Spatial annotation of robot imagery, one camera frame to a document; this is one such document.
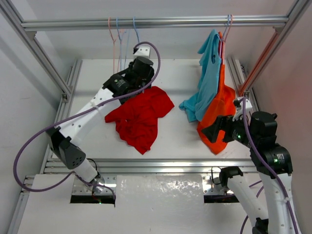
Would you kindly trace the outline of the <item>aluminium right frame post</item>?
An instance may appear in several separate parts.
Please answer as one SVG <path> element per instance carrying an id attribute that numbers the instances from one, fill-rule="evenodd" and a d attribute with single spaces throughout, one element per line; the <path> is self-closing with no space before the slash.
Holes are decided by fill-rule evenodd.
<path id="1" fill-rule="evenodd" d="M 277 35 L 280 36 L 281 34 L 290 32 L 311 5 L 311 3 L 312 0 L 295 0 L 286 14 L 288 21 L 285 23 L 285 25 L 282 27 L 274 27 Z"/>

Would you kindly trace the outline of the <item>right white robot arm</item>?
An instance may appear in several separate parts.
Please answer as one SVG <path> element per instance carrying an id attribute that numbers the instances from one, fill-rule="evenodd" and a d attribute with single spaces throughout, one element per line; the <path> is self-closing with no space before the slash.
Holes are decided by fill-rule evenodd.
<path id="1" fill-rule="evenodd" d="M 292 198 L 293 166 L 288 150 L 276 143 L 276 114 L 254 112 L 250 123 L 244 118 L 218 116 L 215 122 L 201 130 L 215 143 L 220 131 L 223 141 L 238 141 L 250 149 L 265 192 L 266 206 L 250 189 L 244 174 L 237 166 L 222 168 L 219 181 L 223 188 L 234 193 L 242 205 L 254 234 L 299 234 L 301 232 L 294 213 Z"/>

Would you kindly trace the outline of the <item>aluminium top rail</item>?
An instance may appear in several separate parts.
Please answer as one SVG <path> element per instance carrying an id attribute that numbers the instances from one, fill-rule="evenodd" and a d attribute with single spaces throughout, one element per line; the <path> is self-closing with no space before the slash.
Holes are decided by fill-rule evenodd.
<path id="1" fill-rule="evenodd" d="M 102 19 L 52 19 L 25 20 L 21 26 L 26 31 L 67 31 L 102 29 L 152 29 L 190 27 L 283 27 L 289 21 L 283 15 L 206 16 L 167 18 L 102 18 Z"/>

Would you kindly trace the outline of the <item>orange t shirt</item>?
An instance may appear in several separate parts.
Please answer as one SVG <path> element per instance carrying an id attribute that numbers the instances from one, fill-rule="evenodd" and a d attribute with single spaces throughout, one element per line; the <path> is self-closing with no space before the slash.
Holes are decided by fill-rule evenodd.
<path id="1" fill-rule="evenodd" d="M 233 104 L 234 99 L 235 90 L 225 84 L 225 64 L 221 62 L 218 92 L 211 102 L 210 106 L 208 107 L 208 110 L 206 111 L 202 121 L 199 121 L 197 125 L 197 132 L 199 134 L 199 137 L 215 155 L 222 152 L 227 146 L 227 144 L 221 140 L 224 137 L 224 131 L 219 132 L 216 143 L 211 143 L 201 133 L 201 130 L 205 127 L 212 125 L 218 116 L 233 115 L 235 113 L 235 107 Z"/>

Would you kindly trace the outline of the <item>orange diagonal frame bar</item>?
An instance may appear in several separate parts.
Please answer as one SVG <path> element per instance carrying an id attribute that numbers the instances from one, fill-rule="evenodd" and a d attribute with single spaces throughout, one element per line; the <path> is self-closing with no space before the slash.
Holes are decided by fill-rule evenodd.
<path id="1" fill-rule="evenodd" d="M 251 82 L 253 81 L 253 78 L 255 76 L 255 73 L 258 71 L 258 69 L 260 68 L 260 65 L 262 64 L 262 62 L 264 61 L 264 59 L 266 58 L 266 56 L 268 55 L 269 51 L 271 50 L 271 48 L 273 47 L 273 45 L 275 44 L 276 40 L 278 39 L 278 32 L 274 32 L 274 34 L 272 35 L 271 39 L 269 40 L 269 42 L 267 43 L 266 47 L 264 48 L 264 50 L 262 51 L 261 55 L 259 56 L 257 62 L 255 63 L 253 69 L 251 70 L 251 72 L 249 73 L 249 75 L 247 76 L 247 79 L 244 81 L 244 83 L 239 87 L 238 90 L 238 94 L 239 96 L 243 96 L 244 92 L 248 89 L 247 86 L 249 84 L 251 84 Z"/>

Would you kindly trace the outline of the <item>pink hanger holding shirt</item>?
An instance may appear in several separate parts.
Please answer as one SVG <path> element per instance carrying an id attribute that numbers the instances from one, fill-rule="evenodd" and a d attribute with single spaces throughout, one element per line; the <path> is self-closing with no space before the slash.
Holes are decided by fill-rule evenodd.
<path id="1" fill-rule="evenodd" d="M 225 41 L 224 47 L 223 47 L 223 56 L 222 56 L 223 59 L 222 59 L 222 63 L 224 62 L 225 44 L 226 44 L 226 41 Z"/>

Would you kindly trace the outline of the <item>aluminium frame post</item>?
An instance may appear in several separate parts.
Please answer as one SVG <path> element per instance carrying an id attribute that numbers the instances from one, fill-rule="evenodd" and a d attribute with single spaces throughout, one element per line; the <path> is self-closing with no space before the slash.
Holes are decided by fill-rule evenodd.
<path id="1" fill-rule="evenodd" d="M 277 35 L 280 36 L 281 34 L 290 32 L 311 5 L 311 3 L 312 0 L 295 0 L 286 14 L 288 21 L 285 23 L 285 25 L 282 27 L 274 27 Z"/>
<path id="2" fill-rule="evenodd" d="M 62 101 L 68 102 L 71 98 L 72 91 L 65 80 L 60 76 L 49 56 L 36 39 L 36 31 L 26 31 L 26 29 L 22 26 L 22 16 L 10 0 L 2 0 L 0 2 L 0 13 L 10 24 L 49 78 L 60 89 Z"/>

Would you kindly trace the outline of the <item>aluminium front rail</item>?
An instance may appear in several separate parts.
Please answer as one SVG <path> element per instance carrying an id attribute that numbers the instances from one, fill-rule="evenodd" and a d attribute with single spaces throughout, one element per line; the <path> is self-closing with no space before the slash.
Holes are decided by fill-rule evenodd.
<path id="1" fill-rule="evenodd" d="M 255 173 L 250 159 L 98 159 L 91 160 L 105 174 L 207 174 L 211 169 L 237 166 L 244 173 Z"/>

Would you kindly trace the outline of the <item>red t shirt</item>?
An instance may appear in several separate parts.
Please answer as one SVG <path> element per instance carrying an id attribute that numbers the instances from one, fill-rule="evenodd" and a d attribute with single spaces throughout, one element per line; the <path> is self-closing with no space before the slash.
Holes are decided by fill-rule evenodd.
<path id="1" fill-rule="evenodd" d="M 114 122 L 120 139 L 143 155 L 157 138 L 158 119 L 173 108 L 167 93 L 153 86 L 111 111 L 105 116 L 105 122 Z"/>

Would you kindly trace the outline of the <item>aluminium rail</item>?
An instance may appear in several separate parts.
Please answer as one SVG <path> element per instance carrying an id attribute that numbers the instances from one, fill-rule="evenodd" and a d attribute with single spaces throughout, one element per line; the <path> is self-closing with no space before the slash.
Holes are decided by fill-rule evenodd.
<path id="1" fill-rule="evenodd" d="M 102 18 L 102 19 L 52 19 L 25 20 L 21 26 L 26 31 L 67 31 L 102 29 L 152 29 L 190 27 L 283 27 L 289 21 L 283 15 L 206 16 L 167 18 Z"/>
<path id="2" fill-rule="evenodd" d="M 211 169 L 237 166 L 244 173 L 255 173 L 250 159 L 98 159 L 91 160 L 105 174 L 207 174 Z"/>

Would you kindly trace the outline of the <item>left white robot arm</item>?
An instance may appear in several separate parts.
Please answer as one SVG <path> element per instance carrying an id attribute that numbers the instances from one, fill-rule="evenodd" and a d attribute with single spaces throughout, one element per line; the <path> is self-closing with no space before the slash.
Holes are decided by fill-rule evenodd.
<path id="1" fill-rule="evenodd" d="M 79 147 L 88 133 L 114 108 L 137 94 L 154 76 L 153 62 L 137 56 L 128 68 L 113 74 L 77 112 L 77 118 L 63 122 L 46 131 L 50 148 L 67 169 L 74 171 L 84 181 L 91 183 L 99 177 L 98 171 L 87 160 Z"/>

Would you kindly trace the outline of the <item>aluminium left frame post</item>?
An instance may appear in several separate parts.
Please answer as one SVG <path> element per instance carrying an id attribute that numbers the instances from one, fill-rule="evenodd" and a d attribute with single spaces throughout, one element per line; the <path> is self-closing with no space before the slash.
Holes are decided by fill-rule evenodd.
<path id="1" fill-rule="evenodd" d="M 49 56 L 36 39 L 36 31 L 26 31 L 26 29 L 22 26 L 22 16 L 10 0 L 2 0 L 0 2 L 0 13 L 10 24 L 49 78 L 60 89 L 62 101 L 68 102 L 71 98 L 72 91 L 65 80 L 60 76 Z"/>

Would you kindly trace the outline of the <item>light blue t shirt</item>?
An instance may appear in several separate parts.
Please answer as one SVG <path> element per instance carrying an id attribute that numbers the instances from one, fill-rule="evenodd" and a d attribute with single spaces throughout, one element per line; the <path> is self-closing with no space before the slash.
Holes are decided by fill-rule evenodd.
<path id="1" fill-rule="evenodd" d="M 218 92 L 221 67 L 219 43 L 220 35 L 213 29 L 197 52 L 201 55 L 199 60 L 201 75 L 197 92 L 179 105 L 180 110 L 185 111 L 189 122 L 202 121 Z"/>

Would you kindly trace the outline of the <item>blue hanger holding shirt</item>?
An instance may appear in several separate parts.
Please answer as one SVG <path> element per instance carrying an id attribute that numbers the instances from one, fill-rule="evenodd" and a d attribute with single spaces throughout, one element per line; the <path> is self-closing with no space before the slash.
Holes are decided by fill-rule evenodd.
<path id="1" fill-rule="evenodd" d="M 223 36 L 222 36 L 222 39 L 220 41 L 220 50 L 219 50 L 219 55 L 220 55 L 220 58 L 222 58 L 223 56 L 223 47 L 224 47 L 224 43 L 226 41 L 226 38 L 227 38 L 227 35 L 229 33 L 229 30 L 230 30 L 230 27 L 231 27 L 231 24 L 232 24 L 232 15 L 228 15 L 227 17 L 228 21 L 227 21 L 227 25 L 225 27 L 225 30 L 224 30 L 224 33 L 223 33 Z"/>

